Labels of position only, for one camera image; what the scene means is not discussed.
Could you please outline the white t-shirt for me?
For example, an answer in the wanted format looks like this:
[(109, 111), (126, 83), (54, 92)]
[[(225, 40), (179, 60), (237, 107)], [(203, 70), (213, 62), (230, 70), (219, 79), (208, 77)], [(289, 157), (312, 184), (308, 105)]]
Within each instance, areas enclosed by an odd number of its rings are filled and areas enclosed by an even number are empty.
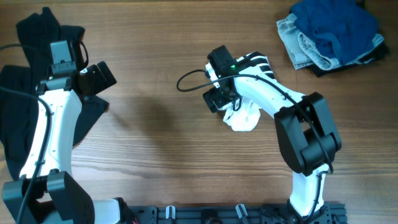
[[(236, 61), (236, 65), (233, 65), (229, 71), (227, 71), (223, 74), (223, 76), (220, 77), (217, 77), (215, 75), (215, 72), (209, 62), (208, 64), (206, 64), (206, 76), (214, 82), (214, 87), (218, 88), (220, 85), (222, 85), (222, 81), (233, 78), (233, 70), (235, 68), (240, 68), (242, 70), (248, 68), (250, 69), (250, 71), (252, 71), (251, 75), (255, 75), (259, 72), (263, 73), (265, 76), (269, 77), (272, 80), (275, 78), (274, 72), (269, 65), (267, 56), (261, 54), (260, 52), (251, 52), (250, 54), (244, 55), (236, 59)], [(241, 95), (241, 108), (238, 111), (233, 111), (232, 107), (230, 106), (226, 110), (222, 110), (225, 112), (225, 114), (223, 115), (223, 121), (228, 126), (230, 126), (233, 131), (252, 131), (256, 127), (261, 116), (260, 109), (261, 107), (249, 97)]]

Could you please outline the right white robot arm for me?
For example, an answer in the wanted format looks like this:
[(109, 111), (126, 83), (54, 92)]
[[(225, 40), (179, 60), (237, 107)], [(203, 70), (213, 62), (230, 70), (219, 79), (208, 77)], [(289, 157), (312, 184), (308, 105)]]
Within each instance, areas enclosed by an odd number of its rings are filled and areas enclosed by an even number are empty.
[(280, 153), (293, 172), (292, 193), (278, 217), (290, 223), (329, 220), (322, 194), (341, 139), (324, 97), (292, 91), (269, 72), (231, 73), (209, 86), (203, 99), (212, 112), (224, 111), (232, 127), (247, 129), (260, 110), (274, 120)]

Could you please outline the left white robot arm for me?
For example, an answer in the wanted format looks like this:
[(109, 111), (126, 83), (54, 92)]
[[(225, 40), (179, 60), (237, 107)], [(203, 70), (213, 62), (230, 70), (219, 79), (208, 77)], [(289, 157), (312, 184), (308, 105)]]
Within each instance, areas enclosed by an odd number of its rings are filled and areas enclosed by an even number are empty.
[(105, 62), (88, 68), (58, 63), (52, 70), (37, 85), (32, 145), (19, 180), (4, 184), (3, 201), (16, 223), (124, 223), (124, 202), (94, 201), (73, 178), (71, 165), (84, 98), (117, 81)]

